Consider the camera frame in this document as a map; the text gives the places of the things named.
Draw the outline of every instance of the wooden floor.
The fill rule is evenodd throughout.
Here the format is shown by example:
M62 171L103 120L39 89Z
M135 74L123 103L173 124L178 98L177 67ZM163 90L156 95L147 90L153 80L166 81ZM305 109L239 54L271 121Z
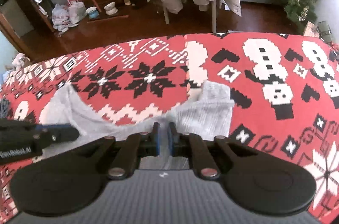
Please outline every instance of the wooden floor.
M297 33L296 27L291 25L279 6L257 3L241 3L241 6L242 17L230 11L217 10L218 32ZM37 53L38 60L47 60L70 52L130 40L211 32L211 12L200 12L192 1L184 5L177 15L169 15L169 25L165 24L162 10L150 3L139 9L125 6L119 10L128 17L95 22L82 20L79 26L70 28L61 37L34 30L23 36L23 40Z

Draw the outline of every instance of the white wall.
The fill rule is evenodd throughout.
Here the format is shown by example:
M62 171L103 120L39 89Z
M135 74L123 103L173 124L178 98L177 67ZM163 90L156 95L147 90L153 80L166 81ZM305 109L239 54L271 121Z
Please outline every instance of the white wall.
M7 38L0 32L0 73L4 73L5 65L11 65L18 51L12 46Z
M327 21L336 42L339 43L339 0L318 0L315 4L318 22Z

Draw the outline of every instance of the plastic bag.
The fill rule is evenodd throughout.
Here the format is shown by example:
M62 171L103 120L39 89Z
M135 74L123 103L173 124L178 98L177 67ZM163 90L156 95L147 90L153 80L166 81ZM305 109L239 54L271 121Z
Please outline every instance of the plastic bag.
M68 8L68 12L72 24L78 23L87 15L86 7L83 2L72 2L72 5Z
M53 28L60 32L66 32L68 27L76 26L71 23L67 9L67 6L57 4L52 11Z

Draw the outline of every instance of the metal screw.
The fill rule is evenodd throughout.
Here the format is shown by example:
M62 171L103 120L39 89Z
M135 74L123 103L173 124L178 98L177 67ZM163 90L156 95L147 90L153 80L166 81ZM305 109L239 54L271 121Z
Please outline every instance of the metal screw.
M214 177L218 174L218 171L214 168L204 168L201 170L201 174L205 177Z
M122 168L111 168L108 170L108 174L113 177L121 177L125 174L125 170Z

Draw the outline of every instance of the white bowl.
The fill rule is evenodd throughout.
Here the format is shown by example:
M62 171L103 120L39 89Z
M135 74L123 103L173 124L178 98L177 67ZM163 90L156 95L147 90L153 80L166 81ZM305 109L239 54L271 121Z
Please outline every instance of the white bowl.
M104 7L104 10L107 12L107 11L110 11L110 10L113 10L115 7L115 2L112 2L110 4L107 4L105 7Z
M94 12L97 9L97 7L90 7L86 10L86 13L90 14L92 12Z
M118 12L117 8L113 8L112 10L109 10L106 12L106 14L108 15L115 15Z

